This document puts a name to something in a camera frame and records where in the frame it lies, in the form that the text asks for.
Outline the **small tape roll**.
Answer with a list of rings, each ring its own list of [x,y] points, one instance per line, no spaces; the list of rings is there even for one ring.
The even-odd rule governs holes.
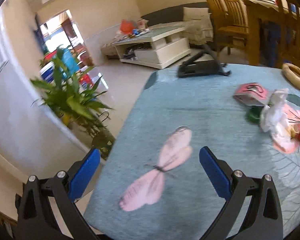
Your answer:
[[[300,124],[294,124],[290,128],[290,134],[292,139],[297,139],[300,141]]]

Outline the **white tissue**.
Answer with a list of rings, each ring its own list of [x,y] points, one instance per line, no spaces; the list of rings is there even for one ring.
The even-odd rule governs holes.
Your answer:
[[[290,141],[290,125],[285,113],[289,89],[275,90],[270,97],[270,105],[264,106],[260,115],[260,127],[269,132],[273,140]]]

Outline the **green bottle cap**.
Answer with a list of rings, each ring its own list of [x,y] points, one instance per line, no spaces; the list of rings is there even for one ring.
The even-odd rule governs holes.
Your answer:
[[[246,114],[246,119],[249,122],[258,124],[260,122],[260,115],[263,107],[261,106],[251,106]]]

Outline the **pink patterned small box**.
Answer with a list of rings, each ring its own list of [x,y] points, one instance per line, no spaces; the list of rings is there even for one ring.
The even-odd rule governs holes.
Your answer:
[[[264,107],[270,101],[271,92],[257,82],[241,84],[233,94],[234,99],[246,106]]]

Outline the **teal floral tablecloth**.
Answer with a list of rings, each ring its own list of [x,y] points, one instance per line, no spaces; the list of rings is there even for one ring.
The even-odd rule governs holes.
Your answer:
[[[235,90],[255,82],[288,89],[288,114],[300,119],[300,91],[279,69],[228,65],[229,76],[178,78],[154,72],[136,101],[102,170],[84,213],[112,239],[199,239],[225,200],[199,162],[207,146],[246,176],[272,176],[283,233],[300,225],[300,142],[282,153],[271,136],[248,121]]]

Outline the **beige stone ashtray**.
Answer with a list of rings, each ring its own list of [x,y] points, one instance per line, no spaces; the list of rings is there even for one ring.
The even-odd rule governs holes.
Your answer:
[[[297,89],[300,90],[300,68],[291,63],[282,65],[284,77]]]

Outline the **red gift boxes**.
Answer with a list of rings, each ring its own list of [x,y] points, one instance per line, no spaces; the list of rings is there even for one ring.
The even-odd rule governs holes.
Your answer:
[[[90,78],[88,73],[83,74],[83,75],[80,76],[79,83],[81,84],[82,87],[87,87],[87,86],[91,87],[91,86],[94,85],[93,81]]]

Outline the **blue cardboard box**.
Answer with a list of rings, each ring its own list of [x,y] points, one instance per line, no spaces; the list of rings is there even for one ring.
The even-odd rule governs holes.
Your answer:
[[[62,56],[62,62],[67,67],[69,73],[72,75],[75,72],[79,71],[79,66],[77,65],[77,62],[71,52],[69,50],[64,50],[63,56]]]

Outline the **black tablet stand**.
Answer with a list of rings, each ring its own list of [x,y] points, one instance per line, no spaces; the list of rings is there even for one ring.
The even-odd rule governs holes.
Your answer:
[[[198,61],[202,56],[209,55],[211,60]],[[203,48],[196,55],[192,56],[188,60],[184,61],[178,68],[177,77],[195,77],[195,76],[208,76],[208,75],[220,75],[229,76],[231,71],[225,71],[226,63],[220,63],[217,56],[207,44],[203,44]]]

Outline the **near wooden dining chair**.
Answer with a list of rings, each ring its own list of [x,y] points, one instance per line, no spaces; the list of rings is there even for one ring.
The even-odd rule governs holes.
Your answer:
[[[277,66],[290,62],[300,68],[300,5],[297,0],[276,1],[281,29]]]

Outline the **wooden dining chair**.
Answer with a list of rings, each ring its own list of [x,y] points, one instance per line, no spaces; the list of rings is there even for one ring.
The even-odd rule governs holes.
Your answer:
[[[300,68],[300,5],[297,0],[276,1],[281,29],[277,66],[290,62]]]
[[[244,30],[248,29],[248,25],[245,19],[244,10],[240,0],[223,0],[226,9],[227,17],[230,23],[235,27],[241,27]]]
[[[219,54],[225,47],[228,50],[228,54],[231,54],[232,48],[245,52],[248,46],[249,28],[244,30],[230,23],[223,0],[206,0],[206,2],[211,13],[213,40],[217,53]]]

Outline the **white coffee table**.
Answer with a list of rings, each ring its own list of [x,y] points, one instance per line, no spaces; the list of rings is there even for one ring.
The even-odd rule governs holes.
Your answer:
[[[134,38],[113,43],[123,63],[164,69],[190,55],[188,39],[181,36],[184,27],[162,27]]]

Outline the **wooden dining table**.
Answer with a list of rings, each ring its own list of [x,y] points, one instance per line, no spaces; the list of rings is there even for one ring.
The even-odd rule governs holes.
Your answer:
[[[277,66],[280,42],[279,7],[259,0],[243,0],[248,19],[247,56],[249,64],[258,66],[263,53],[269,67]]]

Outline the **orange plastic bag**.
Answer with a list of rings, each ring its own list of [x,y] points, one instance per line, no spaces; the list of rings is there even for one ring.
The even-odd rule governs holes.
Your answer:
[[[131,20],[122,20],[120,25],[120,31],[124,35],[131,35],[135,29],[136,23]]]

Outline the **white sofa cushion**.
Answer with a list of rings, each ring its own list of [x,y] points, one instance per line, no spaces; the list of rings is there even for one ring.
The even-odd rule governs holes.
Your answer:
[[[183,21],[201,21],[210,18],[208,8],[183,7]]]

